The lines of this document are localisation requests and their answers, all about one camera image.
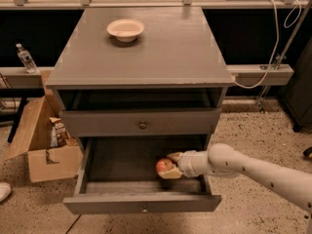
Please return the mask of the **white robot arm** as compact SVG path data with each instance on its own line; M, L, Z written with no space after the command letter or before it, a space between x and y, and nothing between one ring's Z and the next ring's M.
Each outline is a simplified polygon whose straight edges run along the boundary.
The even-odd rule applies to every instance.
M312 175L255 159L224 143L206 151L170 153L155 166L163 179L244 175L312 214Z

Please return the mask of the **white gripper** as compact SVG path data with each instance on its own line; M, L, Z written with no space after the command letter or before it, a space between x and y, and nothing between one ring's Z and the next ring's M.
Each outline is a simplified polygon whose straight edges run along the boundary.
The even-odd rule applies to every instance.
M180 179L186 177L197 177L206 175L209 171L208 153L206 151L186 151L170 153L168 159L177 163L177 167L163 170L158 175L163 179Z

